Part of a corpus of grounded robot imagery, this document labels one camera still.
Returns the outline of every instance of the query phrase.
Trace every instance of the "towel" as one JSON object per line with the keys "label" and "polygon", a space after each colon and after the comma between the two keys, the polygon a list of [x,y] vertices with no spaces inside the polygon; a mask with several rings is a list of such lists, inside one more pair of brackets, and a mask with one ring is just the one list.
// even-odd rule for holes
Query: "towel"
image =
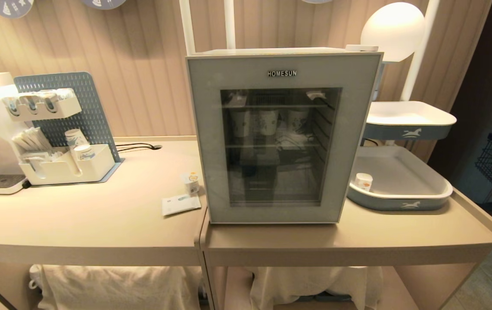
{"label": "towel", "polygon": [[199,310],[200,267],[43,265],[43,310]]}
{"label": "towel", "polygon": [[272,310],[300,296],[327,291],[350,295],[358,310],[376,310],[383,286],[382,267],[248,267],[254,273],[252,310]]}

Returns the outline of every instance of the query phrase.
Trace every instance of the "floor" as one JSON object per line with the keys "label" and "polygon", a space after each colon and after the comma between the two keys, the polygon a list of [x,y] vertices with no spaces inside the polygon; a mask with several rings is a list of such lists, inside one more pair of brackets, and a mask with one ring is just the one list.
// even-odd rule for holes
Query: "floor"
{"label": "floor", "polygon": [[492,310],[492,252],[443,310]]}

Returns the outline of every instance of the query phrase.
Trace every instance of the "wood paneled wall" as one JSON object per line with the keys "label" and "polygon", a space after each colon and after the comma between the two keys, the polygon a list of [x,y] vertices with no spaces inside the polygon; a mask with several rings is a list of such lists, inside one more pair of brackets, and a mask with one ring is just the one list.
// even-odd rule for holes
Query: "wood paneled wall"
{"label": "wood paneled wall", "polygon": [[[443,0],[413,100],[449,111],[492,0]],[[235,0],[238,48],[345,47],[394,0]],[[423,12],[427,0],[408,0]],[[224,0],[190,0],[197,51],[223,49]],[[116,136],[193,135],[178,0],[128,0],[95,10],[78,0],[38,0],[23,18],[0,16],[0,72],[92,73]],[[380,100],[398,100],[410,58],[388,65]],[[418,143],[426,159],[433,143]]]}

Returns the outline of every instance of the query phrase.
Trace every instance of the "pegboard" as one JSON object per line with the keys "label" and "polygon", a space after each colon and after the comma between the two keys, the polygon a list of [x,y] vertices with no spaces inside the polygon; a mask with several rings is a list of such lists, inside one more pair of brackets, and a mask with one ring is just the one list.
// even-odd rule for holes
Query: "pegboard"
{"label": "pegboard", "polygon": [[14,78],[18,92],[36,92],[38,90],[55,90],[72,88],[79,100],[82,111],[69,118],[33,121],[35,127],[41,127],[51,145],[67,146],[64,132],[79,128],[90,144],[107,144],[110,146],[114,161],[119,163],[120,155],[112,138],[106,115],[100,104],[100,98],[88,72],[70,72],[41,74]]}

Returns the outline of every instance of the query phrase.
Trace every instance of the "mini fridge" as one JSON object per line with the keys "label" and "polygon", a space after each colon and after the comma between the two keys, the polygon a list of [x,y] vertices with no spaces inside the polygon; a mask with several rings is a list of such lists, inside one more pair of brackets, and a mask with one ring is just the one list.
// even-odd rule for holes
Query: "mini fridge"
{"label": "mini fridge", "polygon": [[189,56],[211,222],[338,222],[381,61],[327,47]]}

